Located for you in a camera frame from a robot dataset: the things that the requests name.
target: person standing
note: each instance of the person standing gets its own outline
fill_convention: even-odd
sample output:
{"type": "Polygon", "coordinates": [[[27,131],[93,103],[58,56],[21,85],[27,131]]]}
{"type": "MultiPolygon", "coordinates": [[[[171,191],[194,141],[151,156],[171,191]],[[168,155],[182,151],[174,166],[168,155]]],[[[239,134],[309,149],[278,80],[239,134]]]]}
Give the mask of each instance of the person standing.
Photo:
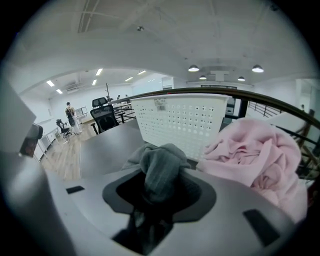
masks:
{"type": "Polygon", "coordinates": [[[78,122],[77,122],[77,117],[76,117],[75,108],[74,108],[73,106],[70,106],[70,102],[67,102],[67,103],[66,103],[65,114],[66,114],[66,116],[67,116],[68,118],[70,118],[70,116],[71,116],[71,118],[72,118],[72,120],[73,120],[73,122],[74,122],[74,125],[72,125],[72,124],[70,123],[70,121],[69,121],[70,125],[71,125],[72,128],[73,128],[73,132],[74,132],[76,135],[82,133],[82,131],[80,130],[80,127],[79,127],[79,125],[78,125],[78,122]]]}

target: white ceiling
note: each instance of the white ceiling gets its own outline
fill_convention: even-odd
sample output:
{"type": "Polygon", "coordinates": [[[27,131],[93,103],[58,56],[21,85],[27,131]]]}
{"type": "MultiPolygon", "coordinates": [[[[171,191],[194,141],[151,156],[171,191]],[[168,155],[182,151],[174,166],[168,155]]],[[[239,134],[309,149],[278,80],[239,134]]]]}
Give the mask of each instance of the white ceiling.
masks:
{"type": "Polygon", "coordinates": [[[17,37],[6,74],[20,92],[97,66],[147,69],[189,81],[227,70],[227,81],[245,76],[248,84],[313,75],[318,67],[309,48],[270,5],[267,0],[52,1],[17,37]],[[202,72],[188,73],[191,64],[202,72]],[[255,64],[265,72],[253,73],[255,64]]]}
{"type": "Polygon", "coordinates": [[[105,87],[106,83],[108,86],[124,86],[131,85],[139,79],[150,76],[154,73],[146,71],[142,74],[138,73],[142,70],[135,69],[124,69],[124,68],[107,68],[103,69],[100,75],[96,75],[97,69],[85,70],[81,72],[75,72],[67,74],[61,77],[52,79],[54,86],[49,86],[46,82],[38,85],[33,88],[33,91],[36,91],[38,94],[46,97],[52,98],[59,95],[56,90],[60,89],[64,94],[68,93],[67,90],[78,89],[78,90],[87,90],[94,89],[100,86],[105,87]],[[93,80],[96,79],[96,84],[92,85],[93,80]]]}

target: black rectangular cutout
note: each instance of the black rectangular cutout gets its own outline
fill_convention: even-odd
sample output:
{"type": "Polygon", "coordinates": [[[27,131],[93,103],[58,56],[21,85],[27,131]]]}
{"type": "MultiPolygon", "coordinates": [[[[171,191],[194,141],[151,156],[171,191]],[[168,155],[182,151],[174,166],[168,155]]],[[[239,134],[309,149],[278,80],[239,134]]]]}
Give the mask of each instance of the black rectangular cutout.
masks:
{"type": "Polygon", "coordinates": [[[82,186],[73,186],[66,189],[68,194],[76,193],[78,191],[84,190],[85,188],[82,186]]]}
{"type": "Polygon", "coordinates": [[[243,215],[265,247],[280,237],[279,233],[258,210],[247,210],[243,212],[243,215]]]}

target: office chair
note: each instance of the office chair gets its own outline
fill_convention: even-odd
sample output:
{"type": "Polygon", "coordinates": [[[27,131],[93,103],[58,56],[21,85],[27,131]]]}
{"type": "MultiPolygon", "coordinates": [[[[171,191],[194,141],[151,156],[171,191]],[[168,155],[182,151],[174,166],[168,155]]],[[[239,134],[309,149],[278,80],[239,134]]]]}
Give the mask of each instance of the office chair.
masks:
{"type": "Polygon", "coordinates": [[[68,135],[71,135],[69,127],[65,127],[67,125],[67,122],[63,123],[61,119],[56,120],[56,125],[61,129],[61,133],[63,133],[63,138],[66,138],[68,135]]]}
{"type": "Polygon", "coordinates": [[[105,97],[96,98],[92,101],[93,109],[90,114],[98,126],[99,134],[119,125],[112,105],[104,105],[107,102],[105,97]]]}

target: pink towel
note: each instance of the pink towel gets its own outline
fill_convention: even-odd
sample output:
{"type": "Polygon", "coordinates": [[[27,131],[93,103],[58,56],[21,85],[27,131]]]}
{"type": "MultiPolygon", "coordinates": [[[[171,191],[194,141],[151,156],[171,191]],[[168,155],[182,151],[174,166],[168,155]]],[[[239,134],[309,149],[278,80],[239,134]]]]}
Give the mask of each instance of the pink towel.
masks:
{"type": "Polygon", "coordinates": [[[206,147],[196,167],[251,187],[298,222],[307,214],[307,189],[296,174],[300,160],[300,149],[287,133],[262,120],[240,118],[206,147]]]}

